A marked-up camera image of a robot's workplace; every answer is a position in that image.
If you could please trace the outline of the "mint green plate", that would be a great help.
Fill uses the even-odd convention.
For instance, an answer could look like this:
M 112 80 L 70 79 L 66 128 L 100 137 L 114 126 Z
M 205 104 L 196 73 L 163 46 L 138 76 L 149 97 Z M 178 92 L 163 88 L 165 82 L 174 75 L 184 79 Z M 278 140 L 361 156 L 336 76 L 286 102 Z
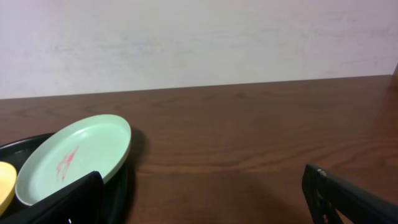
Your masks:
M 16 197 L 31 206 L 90 172 L 108 182 L 124 164 L 131 145 L 131 127 L 113 114 L 74 122 L 45 140 L 21 167 Z

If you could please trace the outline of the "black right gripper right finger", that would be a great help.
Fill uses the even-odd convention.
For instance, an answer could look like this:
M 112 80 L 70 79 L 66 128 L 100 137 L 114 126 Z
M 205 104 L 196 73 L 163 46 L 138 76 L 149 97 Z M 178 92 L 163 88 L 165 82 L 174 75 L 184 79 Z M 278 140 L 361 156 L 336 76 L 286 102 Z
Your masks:
M 302 191 L 314 223 L 342 223 L 342 213 L 353 223 L 397 223 L 397 206 L 324 169 L 307 164 Z

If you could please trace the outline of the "yellow plate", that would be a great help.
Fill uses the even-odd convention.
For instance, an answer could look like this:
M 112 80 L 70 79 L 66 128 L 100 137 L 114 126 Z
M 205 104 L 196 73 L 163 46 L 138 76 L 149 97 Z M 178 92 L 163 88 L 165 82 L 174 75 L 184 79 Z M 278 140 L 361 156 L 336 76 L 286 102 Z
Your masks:
M 0 166 L 0 194 L 1 194 L 1 208 L 0 208 L 0 214 L 2 215 L 10 203 L 13 200 L 13 197 L 15 195 L 15 184 L 17 180 L 17 171 L 15 167 L 7 162 L 1 161 L 1 166 Z

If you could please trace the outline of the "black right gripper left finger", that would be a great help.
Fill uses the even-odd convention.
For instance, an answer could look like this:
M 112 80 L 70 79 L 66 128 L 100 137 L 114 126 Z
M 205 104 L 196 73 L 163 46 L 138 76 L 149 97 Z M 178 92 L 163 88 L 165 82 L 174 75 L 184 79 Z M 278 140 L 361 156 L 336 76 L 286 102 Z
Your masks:
M 103 223 L 104 182 L 93 171 L 52 195 L 1 221 L 1 224 Z

